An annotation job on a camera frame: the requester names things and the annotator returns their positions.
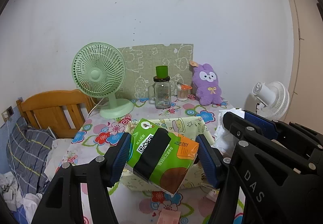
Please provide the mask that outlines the white floor fan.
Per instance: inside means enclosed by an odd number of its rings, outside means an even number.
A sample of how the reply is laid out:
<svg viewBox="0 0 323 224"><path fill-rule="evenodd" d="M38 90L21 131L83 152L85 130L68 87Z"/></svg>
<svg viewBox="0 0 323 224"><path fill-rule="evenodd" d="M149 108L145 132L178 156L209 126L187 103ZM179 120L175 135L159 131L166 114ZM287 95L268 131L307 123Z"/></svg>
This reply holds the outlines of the white floor fan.
<svg viewBox="0 0 323 224"><path fill-rule="evenodd" d="M260 101L256 107L256 114L267 120L280 120L285 115L290 95L281 82L258 82L254 85L252 93Z"/></svg>

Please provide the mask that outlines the cotton swab container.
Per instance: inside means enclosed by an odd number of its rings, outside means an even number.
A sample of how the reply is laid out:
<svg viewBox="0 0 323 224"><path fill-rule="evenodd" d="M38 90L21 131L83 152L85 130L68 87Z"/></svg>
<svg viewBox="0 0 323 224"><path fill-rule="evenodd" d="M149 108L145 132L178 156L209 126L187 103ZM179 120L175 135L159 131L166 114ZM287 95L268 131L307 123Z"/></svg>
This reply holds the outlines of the cotton swab container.
<svg viewBox="0 0 323 224"><path fill-rule="evenodd" d="M178 82L177 86L177 99L179 101L185 101L188 99L188 95L191 93L192 86Z"/></svg>

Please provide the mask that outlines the purple plush bunny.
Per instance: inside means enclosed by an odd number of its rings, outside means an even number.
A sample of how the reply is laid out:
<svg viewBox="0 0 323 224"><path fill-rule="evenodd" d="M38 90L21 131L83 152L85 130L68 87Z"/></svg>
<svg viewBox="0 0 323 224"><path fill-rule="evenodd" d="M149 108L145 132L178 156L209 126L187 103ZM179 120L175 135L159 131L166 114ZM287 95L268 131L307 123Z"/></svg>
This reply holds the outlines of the purple plush bunny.
<svg viewBox="0 0 323 224"><path fill-rule="evenodd" d="M219 87L218 76L208 63L203 65L191 62L193 67L192 82L196 89L195 95L202 106L222 103L222 90Z"/></svg>

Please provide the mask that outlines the floral tablecloth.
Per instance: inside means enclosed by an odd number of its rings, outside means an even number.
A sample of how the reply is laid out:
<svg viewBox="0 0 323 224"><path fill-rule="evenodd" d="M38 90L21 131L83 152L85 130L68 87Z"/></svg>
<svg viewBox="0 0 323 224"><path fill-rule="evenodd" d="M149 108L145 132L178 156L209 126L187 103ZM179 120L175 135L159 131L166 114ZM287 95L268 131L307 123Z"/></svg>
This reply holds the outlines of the floral tablecloth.
<svg viewBox="0 0 323 224"><path fill-rule="evenodd" d="M47 160L45 174L52 179L62 163L89 163L116 145L128 124L146 118L168 130L187 137L199 133L215 136L217 116L231 105L201 106L193 95L186 101L173 99L169 109L158 110L146 99L135 99L133 111L120 118L106 120L97 113L81 126L73 139L57 140ZM200 164L191 167L176 195L168 195L124 170L121 180L108 190L119 223L157 223L163 210L180 213L180 223L208 223L217 191L207 187Z"/></svg>

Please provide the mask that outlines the glass mason jar mug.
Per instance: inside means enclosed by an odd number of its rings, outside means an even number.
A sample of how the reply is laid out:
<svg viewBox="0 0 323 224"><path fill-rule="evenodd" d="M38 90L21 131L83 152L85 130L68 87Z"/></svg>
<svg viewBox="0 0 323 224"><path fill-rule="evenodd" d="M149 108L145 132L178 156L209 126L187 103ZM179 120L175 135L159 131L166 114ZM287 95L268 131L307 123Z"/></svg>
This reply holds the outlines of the glass mason jar mug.
<svg viewBox="0 0 323 224"><path fill-rule="evenodd" d="M168 109L171 106L170 76L153 77L154 83L148 87L149 100L154 101L156 109Z"/></svg>

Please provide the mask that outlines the white tissue paper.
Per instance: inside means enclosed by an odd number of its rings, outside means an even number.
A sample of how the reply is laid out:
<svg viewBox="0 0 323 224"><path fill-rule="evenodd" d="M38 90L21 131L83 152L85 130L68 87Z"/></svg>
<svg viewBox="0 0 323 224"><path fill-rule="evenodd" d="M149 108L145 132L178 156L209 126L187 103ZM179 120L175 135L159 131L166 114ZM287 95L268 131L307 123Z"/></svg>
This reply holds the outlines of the white tissue paper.
<svg viewBox="0 0 323 224"><path fill-rule="evenodd" d="M213 147L217 148L223 156L231 157L235 148L238 138L229 132L228 129L225 129L223 123L223 117L227 112L232 112L235 115L244 118L245 112L242 109L226 109L219 110L217 116L217 127L214 133L215 143Z"/></svg>

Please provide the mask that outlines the green tissue pack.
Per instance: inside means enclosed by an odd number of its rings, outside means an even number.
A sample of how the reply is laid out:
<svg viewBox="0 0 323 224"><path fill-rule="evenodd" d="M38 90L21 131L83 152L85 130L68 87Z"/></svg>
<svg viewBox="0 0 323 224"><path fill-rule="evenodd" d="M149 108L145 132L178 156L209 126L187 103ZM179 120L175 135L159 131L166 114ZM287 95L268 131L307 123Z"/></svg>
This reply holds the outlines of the green tissue pack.
<svg viewBox="0 0 323 224"><path fill-rule="evenodd" d="M136 176L175 195L192 167L199 144L147 119L131 130L127 166Z"/></svg>

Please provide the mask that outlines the grey plaid pillow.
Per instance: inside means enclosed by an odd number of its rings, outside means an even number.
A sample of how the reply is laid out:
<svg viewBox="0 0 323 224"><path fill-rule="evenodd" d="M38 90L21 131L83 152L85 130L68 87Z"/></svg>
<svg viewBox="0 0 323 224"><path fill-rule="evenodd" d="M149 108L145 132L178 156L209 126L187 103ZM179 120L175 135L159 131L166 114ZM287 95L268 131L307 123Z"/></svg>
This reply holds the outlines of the grey plaid pillow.
<svg viewBox="0 0 323 224"><path fill-rule="evenodd" d="M49 182L45 175L48 154L54 135L49 129L37 129L23 117L9 134L6 153L9 167L20 184L23 195L44 193Z"/></svg>

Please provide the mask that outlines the green cartoon pattern board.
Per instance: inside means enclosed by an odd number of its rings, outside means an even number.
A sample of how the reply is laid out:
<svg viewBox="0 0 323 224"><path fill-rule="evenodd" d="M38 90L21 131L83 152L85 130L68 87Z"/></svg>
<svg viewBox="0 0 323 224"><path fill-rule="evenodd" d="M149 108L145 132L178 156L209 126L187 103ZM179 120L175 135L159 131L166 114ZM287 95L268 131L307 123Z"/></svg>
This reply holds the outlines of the green cartoon pattern board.
<svg viewBox="0 0 323 224"><path fill-rule="evenodd" d="M193 45L173 43L122 47L119 49L125 61L126 75L115 94L117 98L140 99L148 97L148 88L154 83L156 66L167 66L170 76L171 94L176 95L178 82L190 85L193 60Z"/></svg>

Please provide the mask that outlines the pink wet wipes pack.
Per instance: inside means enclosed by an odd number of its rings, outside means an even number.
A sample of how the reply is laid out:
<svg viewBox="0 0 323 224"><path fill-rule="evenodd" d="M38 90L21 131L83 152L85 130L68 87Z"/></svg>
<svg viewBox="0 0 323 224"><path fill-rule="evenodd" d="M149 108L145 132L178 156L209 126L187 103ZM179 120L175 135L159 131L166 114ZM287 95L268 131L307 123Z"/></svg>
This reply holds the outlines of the pink wet wipes pack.
<svg viewBox="0 0 323 224"><path fill-rule="evenodd" d="M179 211L172 211L163 209L160 212L157 224L178 224L181 213Z"/></svg>

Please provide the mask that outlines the green desk fan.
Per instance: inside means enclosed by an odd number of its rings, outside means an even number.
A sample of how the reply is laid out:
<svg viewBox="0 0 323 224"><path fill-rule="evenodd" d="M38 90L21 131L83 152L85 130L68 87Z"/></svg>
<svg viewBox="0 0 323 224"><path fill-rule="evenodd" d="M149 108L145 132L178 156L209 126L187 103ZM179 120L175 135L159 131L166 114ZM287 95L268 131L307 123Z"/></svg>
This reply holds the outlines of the green desk fan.
<svg viewBox="0 0 323 224"><path fill-rule="evenodd" d="M126 75L125 60L115 47L103 42L85 45L74 57L71 70L77 88L89 97L100 99L101 117L119 118L133 110L130 100L115 96Z"/></svg>

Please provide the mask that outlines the wall power socket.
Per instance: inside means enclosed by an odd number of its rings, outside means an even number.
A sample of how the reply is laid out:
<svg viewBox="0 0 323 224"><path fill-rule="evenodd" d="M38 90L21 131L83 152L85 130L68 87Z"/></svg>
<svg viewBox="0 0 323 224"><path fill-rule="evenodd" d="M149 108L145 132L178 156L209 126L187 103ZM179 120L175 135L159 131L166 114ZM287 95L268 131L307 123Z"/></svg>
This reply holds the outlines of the wall power socket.
<svg viewBox="0 0 323 224"><path fill-rule="evenodd" d="M7 122L9 118L14 114L12 106L8 107L5 111L1 113L4 122Z"/></svg>

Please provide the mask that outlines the green plastic cup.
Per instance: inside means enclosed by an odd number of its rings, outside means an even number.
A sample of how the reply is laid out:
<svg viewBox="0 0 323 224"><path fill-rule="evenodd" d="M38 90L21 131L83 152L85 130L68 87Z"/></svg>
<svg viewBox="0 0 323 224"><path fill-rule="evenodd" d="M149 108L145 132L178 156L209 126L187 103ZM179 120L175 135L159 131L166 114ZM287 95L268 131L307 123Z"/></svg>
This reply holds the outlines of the green plastic cup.
<svg viewBox="0 0 323 224"><path fill-rule="evenodd" d="M156 76L159 79L165 79L168 77L168 66L167 65L160 65L156 66Z"/></svg>

